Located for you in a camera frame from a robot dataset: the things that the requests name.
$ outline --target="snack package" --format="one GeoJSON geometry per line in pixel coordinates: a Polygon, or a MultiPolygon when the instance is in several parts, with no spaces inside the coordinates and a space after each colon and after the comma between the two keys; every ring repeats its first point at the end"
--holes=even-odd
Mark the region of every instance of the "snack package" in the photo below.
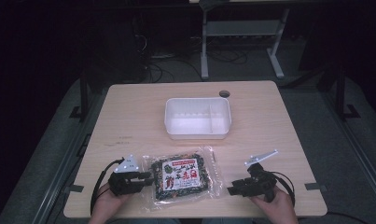
{"type": "Polygon", "coordinates": [[[142,192],[149,211],[223,195],[222,178],[211,147],[144,156],[144,167],[155,179],[154,185],[142,192]]]}

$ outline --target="metal frame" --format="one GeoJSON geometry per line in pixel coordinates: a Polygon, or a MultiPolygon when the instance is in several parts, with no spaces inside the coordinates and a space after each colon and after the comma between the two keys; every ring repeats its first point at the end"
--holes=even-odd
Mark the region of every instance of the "metal frame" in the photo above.
{"type": "Polygon", "coordinates": [[[207,12],[202,15],[202,79],[208,79],[208,60],[207,60],[207,36],[222,35],[275,35],[275,42],[272,48],[267,49],[272,68],[278,78],[283,78],[284,73],[281,69],[276,52],[281,42],[284,32],[286,19],[289,14],[289,8],[284,10],[281,20],[272,21],[208,21],[207,12]]]}

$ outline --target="person's left hand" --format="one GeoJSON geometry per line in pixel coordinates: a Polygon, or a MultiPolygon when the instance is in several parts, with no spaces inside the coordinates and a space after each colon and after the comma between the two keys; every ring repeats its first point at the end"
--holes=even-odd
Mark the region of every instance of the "person's left hand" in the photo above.
{"type": "Polygon", "coordinates": [[[120,207],[132,196],[132,194],[116,196],[106,183],[100,187],[97,193],[97,202],[92,210],[89,224],[103,224],[114,216],[120,207]]]}

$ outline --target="wooden table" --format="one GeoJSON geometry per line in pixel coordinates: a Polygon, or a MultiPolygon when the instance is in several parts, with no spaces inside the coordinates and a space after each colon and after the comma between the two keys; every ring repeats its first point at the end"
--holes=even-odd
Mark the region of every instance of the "wooden table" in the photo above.
{"type": "MultiPolygon", "coordinates": [[[[178,84],[115,85],[109,89],[95,125],[64,214],[89,217],[91,194],[100,173],[111,161],[133,154],[174,155],[186,148],[212,146],[226,187],[231,181],[249,177],[244,162],[250,155],[278,149],[279,153],[260,164],[268,171],[281,172],[293,182],[296,213],[300,217],[322,216],[327,212],[313,172],[276,85],[271,81],[199,82],[178,84]],[[164,125],[165,103],[169,98],[217,97],[230,93],[231,128],[223,140],[172,140],[164,125]]],[[[109,169],[105,183],[115,167],[109,169]]],[[[263,217],[261,211],[242,196],[176,205],[161,211],[142,213],[142,199],[135,194],[117,217],[263,217]]]]}

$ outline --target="black metal stand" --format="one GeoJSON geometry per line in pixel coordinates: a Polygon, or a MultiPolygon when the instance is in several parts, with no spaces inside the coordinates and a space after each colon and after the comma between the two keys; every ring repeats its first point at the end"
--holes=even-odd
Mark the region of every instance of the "black metal stand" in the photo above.
{"type": "Polygon", "coordinates": [[[85,72],[80,75],[80,106],[75,106],[69,118],[83,122],[89,111],[88,82],[85,72]]]}
{"type": "Polygon", "coordinates": [[[336,112],[340,119],[345,121],[346,119],[360,118],[358,112],[353,105],[347,105],[350,113],[344,113],[344,92],[345,92],[345,71],[341,67],[340,72],[337,74],[336,82],[336,112]]]}

